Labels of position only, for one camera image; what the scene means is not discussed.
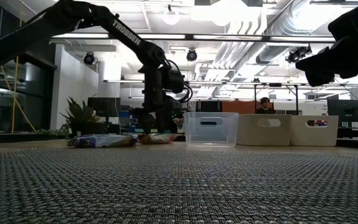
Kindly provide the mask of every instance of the gray carpet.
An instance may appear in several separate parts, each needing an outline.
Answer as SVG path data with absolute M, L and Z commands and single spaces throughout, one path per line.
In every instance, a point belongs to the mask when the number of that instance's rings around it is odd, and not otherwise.
M 358 159 L 322 153 L 0 154 L 0 223 L 358 223 Z

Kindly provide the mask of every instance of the yellow cable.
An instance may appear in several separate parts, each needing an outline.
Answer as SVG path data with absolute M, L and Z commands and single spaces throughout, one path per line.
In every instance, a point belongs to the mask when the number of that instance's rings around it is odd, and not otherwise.
M 12 90 L 11 90 L 11 86 L 9 85 L 9 82 L 7 81 L 7 78 L 6 78 L 6 73 L 5 73 L 5 70 L 4 68 L 1 66 L 1 71 L 2 73 L 4 74 L 4 78 L 5 78 L 5 82 L 6 82 L 6 85 L 9 89 L 9 91 L 12 93 Z M 20 111 L 22 112 L 25 120 L 28 122 L 28 124 L 31 126 L 31 128 L 33 129 L 34 132 L 36 132 L 37 130 L 35 130 L 35 128 L 33 127 L 33 125 L 31 124 L 31 122 L 29 121 L 29 119 L 27 118 L 27 116 L 25 115 L 22 107 L 20 106 L 19 102 L 17 101 L 16 99 L 16 96 L 13 95 L 13 100 L 15 101 L 15 103 L 17 104 L 17 107 L 20 109 Z
M 19 19 L 19 26 L 22 26 L 22 5 L 20 6 L 20 19 Z M 13 87 L 13 98 L 16 98 L 16 81 L 17 81 L 17 70 L 19 68 L 19 56 L 16 57 L 16 67 L 15 67 L 15 81 L 14 81 L 14 87 Z M 12 131 L 11 134 L 15 131 L 15 111 L 16 111 L 16 104 L 15 100 L 13 100 L 12 103 Z

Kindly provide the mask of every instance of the computer monitor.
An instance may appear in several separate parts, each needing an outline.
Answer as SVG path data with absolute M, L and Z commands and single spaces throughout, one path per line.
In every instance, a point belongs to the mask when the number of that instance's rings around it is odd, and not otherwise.
M 339 127 L 343 126 L 343 122 L 358 122 L 358 100 L 327 100 L 327 105 L 328 115 L 339 116 Z
M 88 106 L 96 111 L 96 115 L 100 117 L 118 117 L 117 112 L 121 109 L 120 98 L 108 97 L 89 97 Z

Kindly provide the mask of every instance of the plastic bag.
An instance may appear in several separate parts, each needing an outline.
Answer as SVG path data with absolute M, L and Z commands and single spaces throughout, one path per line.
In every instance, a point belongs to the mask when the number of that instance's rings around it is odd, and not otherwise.
M 110 134 L 90 134 L 75 137 L 67 142 L 67 146 L 82 148 L 99 147 L 131 147 L 138 142 L 137 136 L 122 136 Z
M 142 144 L 170 144 L 177 136 L 175 134 L 148 134 L 139 143 Z

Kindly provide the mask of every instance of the white storage bin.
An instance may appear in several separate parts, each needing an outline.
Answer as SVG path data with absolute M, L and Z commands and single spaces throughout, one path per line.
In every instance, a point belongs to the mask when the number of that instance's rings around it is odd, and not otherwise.
M 338 116 L 293 116 L 291 119 L 292 146 L 335 146 Z M 308 121 L 325 121 L 326 126 L 309 126 Z
M 238 113 L 185 113 L 187 145 L 235 146 Z
M 291 115 L 240 115 L 237 144 L 244 146 L 289 146 L 290 124 Z

